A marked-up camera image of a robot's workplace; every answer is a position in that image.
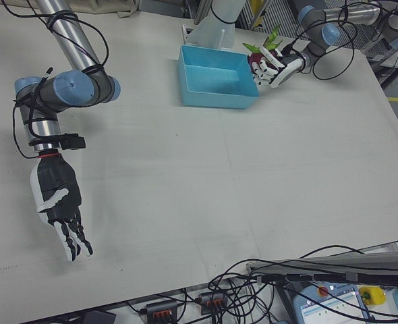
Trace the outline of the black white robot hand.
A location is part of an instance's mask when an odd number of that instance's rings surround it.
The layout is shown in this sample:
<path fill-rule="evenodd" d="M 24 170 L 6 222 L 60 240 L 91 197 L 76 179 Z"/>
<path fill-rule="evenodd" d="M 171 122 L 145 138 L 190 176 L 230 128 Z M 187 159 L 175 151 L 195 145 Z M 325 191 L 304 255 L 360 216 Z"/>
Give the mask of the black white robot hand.
<path fill-rule="evenodd" d="M 30 184 L 40 220 L 55 229 L 69 262 L 81 252 L 92 255 L 82 225 L 82 196 L 74 169 L 57 151 L 43 153 L 37 159 Z"/>

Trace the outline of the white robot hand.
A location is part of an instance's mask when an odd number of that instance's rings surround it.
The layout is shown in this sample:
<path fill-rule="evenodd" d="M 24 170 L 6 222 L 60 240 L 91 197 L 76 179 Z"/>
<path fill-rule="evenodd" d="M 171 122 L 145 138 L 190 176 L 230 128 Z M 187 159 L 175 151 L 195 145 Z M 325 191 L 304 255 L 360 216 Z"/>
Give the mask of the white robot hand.
<path fill-rule="evenodd" d="M 258 86 L 277 88 L 305 66 L 305 60 L 297 54 L 284 55 L 278 49 L 270 51 L 264 46 L 259 51 L 262 55 L 259 62 L 251 64 L 253 80 Z"/>

